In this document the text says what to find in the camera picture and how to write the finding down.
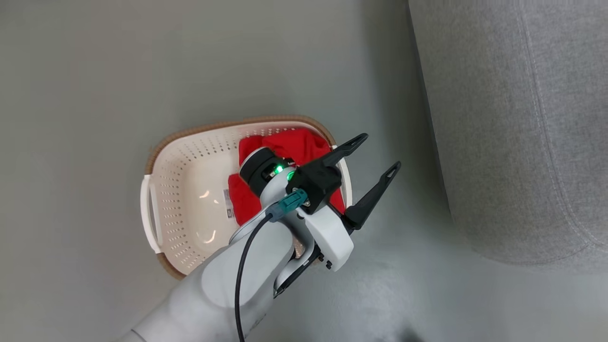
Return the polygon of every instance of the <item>sofa cushion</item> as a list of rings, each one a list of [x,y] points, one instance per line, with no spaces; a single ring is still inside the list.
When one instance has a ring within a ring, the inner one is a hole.
[[[473,249],[608,269],[608,5],[410,8],[452,217]]]

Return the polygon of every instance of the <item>red cloth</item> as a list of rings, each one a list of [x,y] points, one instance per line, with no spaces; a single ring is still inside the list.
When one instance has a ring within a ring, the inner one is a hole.
[[[331,151],[330,145],[324,138],[305,128],[298,128],[271,136],[252,136],[242,139],[238,144],[239,165],[250,153],[262,146],[270,148],[281,158],[293,159],[297,165],[304,165]],[[228,192],[239,225],[249,221],[262,209],[260,199],[251,192],[247,183],[238,174],[228,177]],[[344,213],[344,202],[340,189],[331,195],[330,203],[339,212]]]

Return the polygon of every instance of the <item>gray floor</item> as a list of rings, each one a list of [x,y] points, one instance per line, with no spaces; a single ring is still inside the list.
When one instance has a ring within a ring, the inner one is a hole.
[[[251,341],[605,341],[607,276],[468,251],[439,190],[403,1],[2,1],[2,341],[111,341],[176,284],[140,223],[147,155],[224,119],[304,114],[355,199],[398,179],[340,272],[316,268]]]

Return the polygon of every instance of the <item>couch seam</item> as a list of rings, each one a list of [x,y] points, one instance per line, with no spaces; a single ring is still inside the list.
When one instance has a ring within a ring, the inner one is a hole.
[[[565,200],[559,196],[558,194],[558,190],[557,187],[555,185],[555,180],[553,179],[553,175],[556,176],[557,178],[557,173],[555,170],[555,164],[551,158],[551,154],[550,152],[547,152],[545,149],[545,142],[548,145],[548,149],[550,149],[550,144],[547,141],[547,138],[545,137],[543,139],[543,133],[545,133],[545,135],[547,135],[548,133],[545,131],[545,122],[543,120],[543,125],[541,126],[541,119],[539,118],[540,115],[538,113],[538,107],[540,107],[540,103],[537,102],[537,97],[539,97],[538,95],[534,94],[534,90],[536,90],[539,93],[539,89],[538,89],[538,85],[536,84],[536,79],[534,77],[534,73],[530,73],[530,69],[528,67],[528,63],[530,63],[530,65],[532,65],[532,59],[534,58],[531,54],[531,47],[529,46],[530,42],[528,41],[530,39],[529,36],[529,32],[527,31],[527,27],[526,27],[526,23],[525,23],[525,19],[523,17],[523,13],[521,8],[519,7],[519,4],[516,3],[516,18],[517,18],[517,29],[519,31],[519,39],[520,39],[520,43],[522,45],[522,52],[523,52],[523,58],[524,58],[524,65],[526,68],[526,73],[528,75],[528,86],[530,88],[530,94],[532,96],[532,102],[533,102],[533,106],[534,106],[534,114],[535,114],[535,118],[536,118],[536,124],[538,126],[538,130],[539,130],[539,139],[541,140],[541,150],[542,153],[544,155],[545,158],[545,163],[547,165],[547,170],[549,171],[549,178],[551,179],[551,185],[553,188],[553,193],[555,194],[555,197],[558,201],[558,206],[560,211],[562,212],[562,215],[564,216],[566,223],[568,224],[568,226],[570,227],[570,229],[575,232],[575,234],[584,242],[585,245],[589,244],[590,242],[581,235],[582,232],[579,232],[579,227],[576,226],[576,224],[573,225],[573,222],[571,222],[572,218],[570,217],[569,213],[567,213],[567,210],[565,210],[564,208],[564,204],[563,202],[565,202]],[[527,33],[527,42],[524,44],[523,42],[523,36],[522,36],[522,27],[524,30],[526,30]],[[590,246],[596,248],[594,243],[591,243]]]
[[[593,240],[593,242],[595,244],[600,245],[600,246],[604,246],[606,244],[603,243],[603,242],[601,242],[601,241],[599,241],[595,236],[593,236],[593,234],[587,228],[585,228],[585,226],[578,220],[578,218],[576,217],[576,214],[574,213],[574,210],[572,209],[572,205],[570,204],[570,200],[568,199],[568,193],[566,192],[565,187],[564,187],[564,183],[562,181],[562,175],[561,175],[561,172],[559,171],[559,165],[555,162],[555,152],[551,149],[551,146],[553,145],[553,140],[551,138],[551,131],[550,131],[549,126],[547,124],[547,110],[546,110],[546,107],[545,107],[544,98],[542,96],[541,81],[538,78],[538,70],[537,70],[537,67],[536,67],[536,59],[534,57],[534,49],[532,47],[532,40],[530,38],[530,30],[528,29],[527,23],[526,23],[525,18],[523,17],[523,15],[522,15],[522,22],[523,22],[523,29],[524,29],[524,31],[526,33],[526,37],[528,38],[528,48],[530,49],[530,56],[531,56],[531,59],[532,59],[532,65],[534,66],[534,74],[536,75],[535,84],[536,84],[537,92],[538,92],[539,97],[540,97],[539,107],[541,108],[541,117],[542,117],[542,120],[543,120],[543,127],[544,127],[544,130],[545,130],[545,136],[548,137],[548,139],[549,139],[549,141],[547,143],[547,147],[548,147],[548,151],[549,151],[549,158],[551,160],[551,165],[553,166],[553,169],[557,173],[556,179],[558,181],[559,193],[562,194],[562,200],[568,206],[568,208],[566,209],[566,212],[571,217],[571,219],[574,221],[574,224],[577,227],[579,227],[582,231],[584,231],[585,233],[587,233],[587,235],[589,235],[589,237]]]
[[[514,265],[514,266],[539,266],[539,265],[547,265],[550,263],[554,263],[556,261],[560,261],[560,260],[566,260],[570,257],[573,257],[577,254],[579,254],[580,252],[584,251],[585,249],[587,249],[588,247],[593,247],[592,244],[590,243],[585,243],[583,246],[577,248],[576,250],[572,251],[572,252],[568,252],[566,254],[562,254],[560,256],[556,256],[556,257],[552,257],[546,260],[541,260],[541,261],[522,261],[522,262],[513,262],[513,261],[507,261],[507,260],[501,260],[498,258],[493,258],[493,257],[489,257],[487,255],[484,255],[478,251],[478,252],[482,257],[484,257],[485,259],[488,260],[492,260],[492,261],[496,261],[496,262],[501,262],[507,265]]]

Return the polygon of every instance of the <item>clothing label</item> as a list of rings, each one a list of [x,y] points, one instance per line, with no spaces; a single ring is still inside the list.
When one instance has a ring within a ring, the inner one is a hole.
[[[226,216],[228,216],[228,219],[235,219],[234,207],[232,206],[232,201],[230,200],[230,192],[228,191],[228,189],[224,189],[224,201],[226,202]]]

